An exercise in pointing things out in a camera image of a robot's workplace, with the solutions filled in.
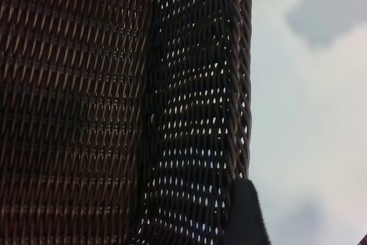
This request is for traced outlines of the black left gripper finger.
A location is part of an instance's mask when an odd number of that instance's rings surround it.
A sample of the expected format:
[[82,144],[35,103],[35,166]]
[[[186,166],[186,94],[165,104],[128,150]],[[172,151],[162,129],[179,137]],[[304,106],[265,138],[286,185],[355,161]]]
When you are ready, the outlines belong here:
[[270,239],[264,223],[259,197],[251,180],[232,183],[232,207],[222,244],[266,245]]

